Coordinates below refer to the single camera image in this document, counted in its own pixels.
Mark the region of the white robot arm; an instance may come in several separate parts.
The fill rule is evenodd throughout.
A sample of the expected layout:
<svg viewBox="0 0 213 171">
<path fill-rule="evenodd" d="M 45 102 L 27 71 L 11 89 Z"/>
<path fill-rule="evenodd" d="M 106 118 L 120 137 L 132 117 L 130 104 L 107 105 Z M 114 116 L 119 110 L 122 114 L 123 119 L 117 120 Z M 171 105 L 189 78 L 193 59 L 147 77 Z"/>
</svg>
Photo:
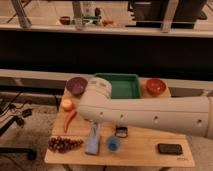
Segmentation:
<svg viewBox="0 0 213 171">
<path fill-rule="evenodd" d="M 213 97 L 112 99 L 112 84 L 93 77 L 77 111 L 88 120 L 112 122 L 213 139 Z"/>
</svg>

